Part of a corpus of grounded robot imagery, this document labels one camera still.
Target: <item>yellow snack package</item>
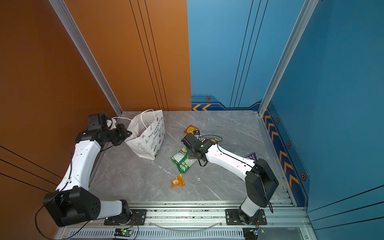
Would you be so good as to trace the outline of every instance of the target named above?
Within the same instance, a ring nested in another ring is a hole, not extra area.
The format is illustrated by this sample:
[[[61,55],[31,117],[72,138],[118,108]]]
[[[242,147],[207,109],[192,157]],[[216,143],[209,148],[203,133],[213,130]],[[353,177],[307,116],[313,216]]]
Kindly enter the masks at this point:
[[[180,187],[184,186],[183,176],[181,176],[181,174],[180,174],[179,176],[177,176],[176,179],[171,180],[171,183],[172,183],[171,188],[174,188],[176,186],[180,186]]]

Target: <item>marble surface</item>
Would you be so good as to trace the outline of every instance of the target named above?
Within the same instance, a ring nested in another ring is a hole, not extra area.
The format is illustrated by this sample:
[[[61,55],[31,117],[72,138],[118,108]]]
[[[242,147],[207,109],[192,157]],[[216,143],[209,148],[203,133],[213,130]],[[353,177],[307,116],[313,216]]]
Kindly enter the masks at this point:
[[[140,112],[124,112],[133,118]],[[164,111],[166,136],[155,160],[136,156],[125,144],[105,151],[96,169],[89,191],[100,200],[126,199],[128,202],[238,200],[246,197],[245,183],[232,172],[216,164],[201,167],[196,162],[183,174],[184,187],[170,188],[180,173],[171,157],[183,148],[184,130],[193,125],[201,135],[223,138],[224,149],[246,157],[255,152],[265,159],[276,176],[280,169],[270,160],[265,141],[253,111]],[[119,123],[128,126],[129,120]],[[272,200],[284,199],[282,185]]]

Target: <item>orange chevron arrow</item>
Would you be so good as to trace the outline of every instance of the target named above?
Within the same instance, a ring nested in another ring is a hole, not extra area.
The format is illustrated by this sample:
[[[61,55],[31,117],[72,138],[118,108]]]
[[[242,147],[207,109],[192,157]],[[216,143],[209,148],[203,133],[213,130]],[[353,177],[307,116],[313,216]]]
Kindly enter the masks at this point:
[[[285,152],[283,152],[283,151],[280,151],[280,162],[281,162],[281,156],[282,156],[282,155],[284,155],[284,156],[288,157],[288,156],[287,156],[287,154],[286,154]]]
[[[270,132],[271,126],[274,127],[272,123],[268,123],[268,132]]]
[[[292,180],[294,180],[295,182],[297,182],[297,184],[300,184],[299,181],[294,177],[292,176],[291,174],[289,175],[289,186],[292,188]]]
[[[207,106],[203,107],[204,111],[207,111],[207,107],[211,106],[211,104],[208,104]]]
[[[271,118],[270,116],[265,116],[265,125],[266,125],[266,119]]]
[[[285,172],[285,174],[287,174],[287,167],[289,167],[290,169],[293,170],[293,167],[290,164],[288,164],[287,162],[284,162],[284,172]]]
[[[277,132],[272,131],[272,142],[273,142],[273,136],[274,136],[274,135],[279,136],[279,135],[277,134]]]
[[[196,105],[196,106],[195,106],[194,108],[192,108],[192,109],[195,110],[195,111],[197,111],[196,108],[198,108],[200,105],[201,105],[201,104],[198,104],[198,105]]]

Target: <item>black mounting plate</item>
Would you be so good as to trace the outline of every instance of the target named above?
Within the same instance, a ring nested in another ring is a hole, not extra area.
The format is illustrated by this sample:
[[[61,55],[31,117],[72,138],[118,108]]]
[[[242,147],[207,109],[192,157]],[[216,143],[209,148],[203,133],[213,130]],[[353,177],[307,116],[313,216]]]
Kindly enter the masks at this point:
[[[135,225],[138,224],[139,226],[143,226],[145,219],[147,217],[147,210],[146,209],[131,209],[132,215],[135,217]],[[126,225],[120,225],[116,222],[113,222],[111,218],[106,218],[104,221],[105,226],[131,226],[133,224],[133,220],[130,220],[126,223]]]
[[[237,209],[226,209],[225,216],[227,219],[227,225],[245,225],[240,221],[239,214]],[[258,225],[266,225],[266,217],[263,209],[259,209],[256,212],[256,220],[253,221],[250,225],[256,225],[256,221]]]

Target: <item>bag handle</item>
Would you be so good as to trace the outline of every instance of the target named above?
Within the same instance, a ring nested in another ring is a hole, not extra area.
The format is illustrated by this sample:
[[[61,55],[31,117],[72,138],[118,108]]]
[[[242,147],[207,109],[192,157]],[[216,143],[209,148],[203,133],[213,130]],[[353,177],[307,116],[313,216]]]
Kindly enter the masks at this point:
[[[145,113],[145,112],[147,112],[147,111],[152,111],[152,112],[153,112],[153,117],[156,119],[155,111],[154,111],[153,109],[148,109],[148,110],[145,110],[144,112],[142,112],[142,113],[140,114],[140,118],[141,118],[141,122],[143,123],[143,125],[144,125],[144,127],[145,127],[146,129],[148,129],[148,128],[145,126],[145,124],[144,124],[144,122],[143,122],[143,116],[142,116],[142,114]]]

